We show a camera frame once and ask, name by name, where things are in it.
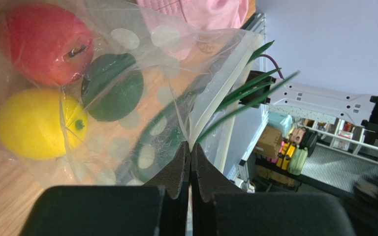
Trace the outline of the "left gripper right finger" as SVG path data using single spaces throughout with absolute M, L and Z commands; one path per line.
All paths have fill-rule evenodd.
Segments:
M 319 193 L 247 193 L 206 158 L 200 144 L 191 152 L 195 236 L 352 236 L 345 209 Z

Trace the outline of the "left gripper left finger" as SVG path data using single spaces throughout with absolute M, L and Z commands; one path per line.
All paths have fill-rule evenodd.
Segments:
M 21 235 L 184 236 L 189 164 L 189 145 L 182 142 L 144 185 L 50 187 L 34 203 Z

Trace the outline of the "green scallion bunch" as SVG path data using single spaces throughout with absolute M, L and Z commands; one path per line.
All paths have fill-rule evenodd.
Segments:
M 271 56 L 265 54 L 265 51 L 270 48 L 272 44 L 273 42 L 266 43 L 258 50 L 254 51 L 249 61 L 254 61 L 257 58 L 268 58 L 275 68 L 268 72 L 261 72 L 244 85 L 226 95 L 214 110 L 215 113 L 226 109 L 233 103 L 241 103 L 243 107 L 237 108 L 235 111 L 223 116 L 209 127 L 202 128 L 202 133 L 200 137 L 196 139 L 196 142 L 201 142 L 221 124 L 247 108 L 270 101 L 270 96 L 273 95 L 277 89 L 281 88 L 287 81 L 299 74 L 299 72 L 295 72 L 288 77 L 283 76 L 281 67 L 279 67 L 277 62 Z M 173 159 L 180 143 L 187 140 L 178 120 L 179 114 L 174 106 L 182 105 L 191 97 L 191 94 L 179 96 L 171 105 L 162 110 L 160 114 L 155 117 L 153 123 L 148 125 L 143 131 L 133 150 L 133 153 L 136 154 L 136 157 L 133 158 L 133 169 L 138 174 L 147 177 L 148 174 L 157 173 L 163 169 Z

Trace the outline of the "green avocado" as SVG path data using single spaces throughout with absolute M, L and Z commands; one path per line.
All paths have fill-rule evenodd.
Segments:
M 81 83 L 81 100 L 99 122 L 112 122 L 129 115 L 144 90 L 142 71 L 129 53 L 104 54 L 88 66 Z

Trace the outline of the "clear dotted zip bag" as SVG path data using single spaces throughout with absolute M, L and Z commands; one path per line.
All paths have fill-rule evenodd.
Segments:
M 121 0 L 0 0 L 0 159 L 43 186 L 141 185 L 192 147 L 263 35 Z

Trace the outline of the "yellow apple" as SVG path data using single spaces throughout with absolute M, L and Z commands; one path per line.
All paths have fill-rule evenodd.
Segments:
M 23 158 L 48 160 L 76 149 L 88 129 L 88 115 L 69 94 L 30 88 L 11 95 L 0 109 L 0 141 Z

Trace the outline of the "red apple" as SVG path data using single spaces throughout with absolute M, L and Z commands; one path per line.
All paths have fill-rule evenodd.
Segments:
M 0 48 L 27 78 L 62 86 L 83 76 L 94 55 L 94 40 L 74 13 L 33 2 L 9 10 L 0 21 Z

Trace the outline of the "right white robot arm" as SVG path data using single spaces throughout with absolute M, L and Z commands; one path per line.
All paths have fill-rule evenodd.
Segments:
M 241 99 L 246 105 L 261 95 L 263 104 L 290 106 L 329 115 L 365 129 L 367 139 L 378 140 L 378 94 L 353 94 L 294 83 L 293 79 L 267 76 L 259 90 Z

